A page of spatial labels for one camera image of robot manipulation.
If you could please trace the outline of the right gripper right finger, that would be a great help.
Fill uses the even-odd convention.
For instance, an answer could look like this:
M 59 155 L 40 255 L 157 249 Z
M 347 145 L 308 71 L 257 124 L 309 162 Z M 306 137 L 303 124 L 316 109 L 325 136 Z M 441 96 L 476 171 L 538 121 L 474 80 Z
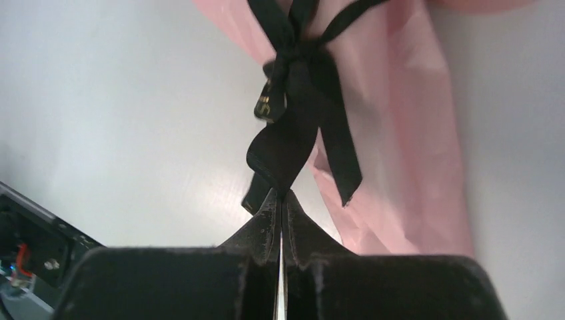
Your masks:
M 282 202 L 288 319 L 505 319 L 486 272 L 461 255 L 357 255 L 294 193 Z

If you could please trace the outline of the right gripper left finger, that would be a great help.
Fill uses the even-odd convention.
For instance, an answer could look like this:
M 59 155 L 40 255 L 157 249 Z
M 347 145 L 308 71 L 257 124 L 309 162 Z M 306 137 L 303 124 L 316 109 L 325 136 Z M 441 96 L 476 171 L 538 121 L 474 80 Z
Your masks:
M 99 247 L 74 268 L 54 319 L 274 319 L 281 200 L 217 247 Z

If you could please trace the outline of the black printed ribbon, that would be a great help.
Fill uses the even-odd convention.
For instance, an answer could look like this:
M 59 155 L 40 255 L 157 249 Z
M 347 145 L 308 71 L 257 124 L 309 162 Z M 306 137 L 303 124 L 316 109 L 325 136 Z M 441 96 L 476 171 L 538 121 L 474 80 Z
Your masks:
M 246 161 L 254 175 L 242 205 L 251 214 L 271 190 L 284 197 L 304 167 L 316 138 L 322 137 L 330 171 L 343 204 L 362 182 L 350 134 L 336 63 L 326 49 L 352 23 L 377 6 L 353 1 L 323 33 L 305 35 L 316 1 L 293 1 L 283 11 L 276 1 L 250 1 L 249 7 L 275 50 L 263 65 L 267 81 L 254 108 L 266 125 L 251 142 Z

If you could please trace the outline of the pink paper flower bouquet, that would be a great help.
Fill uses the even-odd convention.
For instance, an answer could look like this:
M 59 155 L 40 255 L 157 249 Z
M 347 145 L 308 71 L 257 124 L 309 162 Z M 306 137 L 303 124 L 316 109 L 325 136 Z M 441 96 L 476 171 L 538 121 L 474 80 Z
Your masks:
M 275 50 L 249 2 L 197 6 L 263 67 Z M 307 37 L 321 35 L 353 1 L 316 2 Z M 347 249 L 472 256 L 451 81 L 426 3 L 376 2 L 326 45 L 340 78 L 362 182 L 343 204 L 321 136 L 304 167 L 310 167 Z

